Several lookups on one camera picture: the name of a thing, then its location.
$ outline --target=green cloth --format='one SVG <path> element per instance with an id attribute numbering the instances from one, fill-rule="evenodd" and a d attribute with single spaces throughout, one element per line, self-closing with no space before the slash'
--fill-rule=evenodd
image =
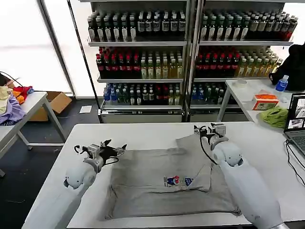
<path id="1" fill-rule="evenodd" d="M 284 128 L 288 117 L 288 110 L 276 106 L 261 112 L 259 115 L 269 125 L 277 128 Z"/>

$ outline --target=laptop screen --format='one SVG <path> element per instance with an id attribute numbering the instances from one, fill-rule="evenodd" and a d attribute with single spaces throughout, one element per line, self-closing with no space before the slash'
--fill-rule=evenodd
<path id="1" fill-rule="evenodd" d="M 284 131 L 305 130 L 305 93 L 292 94 Z"/>

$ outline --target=laptop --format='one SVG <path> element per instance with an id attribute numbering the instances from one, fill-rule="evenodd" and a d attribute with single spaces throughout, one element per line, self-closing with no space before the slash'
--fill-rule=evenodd
<path id="1" fill-rule="evenodd" d="M 284 135 L 305 154 L 305 93 L 292 94 Z"/>

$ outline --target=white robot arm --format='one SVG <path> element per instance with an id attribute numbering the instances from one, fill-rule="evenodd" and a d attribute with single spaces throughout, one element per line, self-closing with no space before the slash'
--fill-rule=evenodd
<path id="1" fill-rule="evenodd" d="M 220 166 L 245 218 L 258 229 L 287 229 L 277 199 L 258 171 L 242 156 L 240 148 L 225 137 L 225 125 L 212 124 L 212 128 L 200 129 L 195 126 L 195 132 L 200 134 L 200 140 L 207 138 L 213 154 L 211 160 Z"/>
<path id="2" fill-rule="evenodd" d="M 41 207 L 38 205 L 29 217 L 22 229 L 66 229 L 81 204 L 81 198 L 94 183 L 96 175 L 102 167 L 118 161 L 117 156 L 124 153 L 126 146 L 113 148 L 108 146 L 111 140 L 101 143 L 100 146 L 91 144 L 83 147 L 81 154 L 86 152 L 88 157 L 79 165 L 73 165 L 66 172 L 64 186 L 58 194 L 51 194 L 44 200 Z M 109 158 L 116 159 L 106 163 Z"/>

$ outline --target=purple cloth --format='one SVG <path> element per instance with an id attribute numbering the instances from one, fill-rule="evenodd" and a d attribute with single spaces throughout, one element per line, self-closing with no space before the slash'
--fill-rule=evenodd
<path id="1" fill-rule="evenodd" d="M 0 115 L 0 124 L 7 120 L 17 122 L 24 116 L 25 112 L 21 109 L 17 99 L 13 96 L 13 94 L 11 94 L 8 99 L 6 112 Z"/>

